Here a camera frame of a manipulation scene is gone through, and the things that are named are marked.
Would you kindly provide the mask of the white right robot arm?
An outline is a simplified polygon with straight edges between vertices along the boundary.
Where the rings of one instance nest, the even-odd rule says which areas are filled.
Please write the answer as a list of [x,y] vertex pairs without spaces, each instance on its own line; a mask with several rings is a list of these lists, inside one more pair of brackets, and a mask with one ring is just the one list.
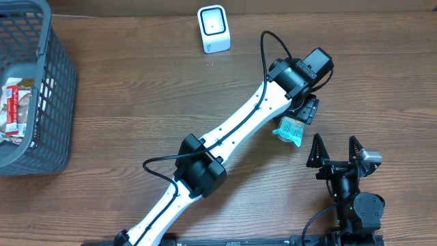
[[359,184],[362,178],[370,176],[382,164],[382,155],[366,150],[355,136],[349,138],[347,161],[330,159],[320,134],[315,134],[307,167],[317,168],[315,177],[324,180],[333,205],[312,216],[305,225],[300,243],[307,242],[309,226],[325,213],[334,210],[337,227],[327,230],[316,245],[383,245],[382,236],[375,231],[381,228],[385,201],[375,193],[362,192]]

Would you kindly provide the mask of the teal tissue pack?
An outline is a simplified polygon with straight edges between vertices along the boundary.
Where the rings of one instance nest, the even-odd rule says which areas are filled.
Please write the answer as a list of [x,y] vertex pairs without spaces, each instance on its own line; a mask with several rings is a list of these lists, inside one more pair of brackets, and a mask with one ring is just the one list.
[[301,147],[305,124],[293,118],[283,116],[279,122],[279,127],[272,133],[285,143],[293,143],[298,148]]

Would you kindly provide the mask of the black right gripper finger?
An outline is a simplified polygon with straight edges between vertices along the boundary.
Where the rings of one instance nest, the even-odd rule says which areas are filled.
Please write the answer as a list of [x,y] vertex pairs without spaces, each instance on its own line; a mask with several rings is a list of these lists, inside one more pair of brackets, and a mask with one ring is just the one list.
[[328,152],[324,146],[324,142],[319,133],[316,133],[313,137],[311,151],[307,160],[307,167],[323,167],[330,161]]
[[349,161],[358,157],[358,153],[363,149],[361,143],[355,136],[349,138]]

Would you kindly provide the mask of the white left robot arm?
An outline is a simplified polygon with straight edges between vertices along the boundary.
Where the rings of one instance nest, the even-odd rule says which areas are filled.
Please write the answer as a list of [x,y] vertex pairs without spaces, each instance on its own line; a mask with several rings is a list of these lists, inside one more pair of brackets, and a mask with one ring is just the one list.
[[192,203],[214,193],[225,181],[225,166],[236,150],[265,123],[285,117],[310,124],[319,101],[314,91],[334,63],[321,48],[304,59],[277,59],[256,93],[220,126],[197,138],[190,134],[173,157],[176,171],[158,203],[135,227],[121,231],[115,245],[158,245],[170,225]]

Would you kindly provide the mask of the beige brown snack bag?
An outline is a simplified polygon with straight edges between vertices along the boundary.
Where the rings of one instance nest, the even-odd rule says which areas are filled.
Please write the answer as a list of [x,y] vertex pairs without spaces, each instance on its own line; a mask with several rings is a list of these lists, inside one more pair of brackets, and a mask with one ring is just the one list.
[[[7,135],[7,117],[8,117],[8,100],[7,88],[9,86],[18,86],[17,101],[17,134]],[[24,139],[27,130],[27,117],[29,112],[29,101],[31,99],[31,89],[34,86],[34,79],[23,79],[10,77],[7,79],[1,92],[1,143],[10,142],[19,145]]]

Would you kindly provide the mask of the red snack stick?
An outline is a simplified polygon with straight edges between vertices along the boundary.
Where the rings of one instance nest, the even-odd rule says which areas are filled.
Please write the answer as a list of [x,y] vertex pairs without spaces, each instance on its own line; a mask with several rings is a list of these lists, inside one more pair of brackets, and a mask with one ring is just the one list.
[[10,85],[6,88],[7,96],[7,123],[6,135],[18,134],[18,86]]

